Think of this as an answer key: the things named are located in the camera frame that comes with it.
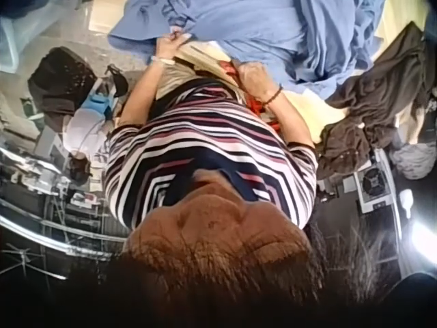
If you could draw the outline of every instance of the red object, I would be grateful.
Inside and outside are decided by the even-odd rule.
[[[238,72],[234,65],[230,61],[224,61],[219,60],[218,64],[220,67],[225,70],[226,75],[230,76],[238,85],[240,89],[243,89],[240,77],[238,76]],[[245,94],[245,100],[246,100],[246,106],[249,108],[256,116],[261,118],[261,114],[265,113],[266,110],[264,109],[262,102],[255,99],[255,97],[251,96],[248,93]],[[270,121],[266,122],[268,125],[270,125],[276,132],[279,131],[279,123],[276,121]]]

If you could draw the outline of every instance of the striped shirt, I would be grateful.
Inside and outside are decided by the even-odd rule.
[[[154,208],[174,204],[179,197],[174,194],[184,192],[196,169],[215,169],[245,200],[272,202],[305,226],[315,197],[314,150],[285,145],[225,93],[213,87],[191,90],[145,126],[113,131],[104,192],[122,224],[135,228]]]

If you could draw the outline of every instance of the dark brown garment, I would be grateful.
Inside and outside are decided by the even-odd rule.
[[[319,179],[355,172],[369,159],[371,148],[390,144],[396,113],[412,101],[417,106],[427,103],[435,83],[436,53],[422,37],[411,22],[372,69],[350,77],[326,101],[336,108],[349,107],[349,114],[322,131]]]
[[[89,65],[66,47],[53,48],[41,59],[27,84],[45,123],[55,132],[62,132],[65,115],[83,104],[97,77]]]

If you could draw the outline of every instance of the bright light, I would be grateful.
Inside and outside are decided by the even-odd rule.
[[[422,223],[414,223],[412,227],[412,243],[423,256],[437,264],[437,236]]]

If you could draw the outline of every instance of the sleeve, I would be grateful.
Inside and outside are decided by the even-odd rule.
[[[318,167],[317,154],[312,147],[303,143],[287,144],[290,161],[294,169],[294,184],[298,195],[294,195],[294,212],[299,228],[304,228],[314,207],[315,190],[317,186],[316,171]]]
[[[122,169],[126,162],[126,155],[137,136],[141,126],[125,125],[115,129],[108,138],[109,156],[104,170],[103,191],[108,201],[109,209],[121,224],[128,226],[122,218],[122,208],[118,208],[122,196]]]

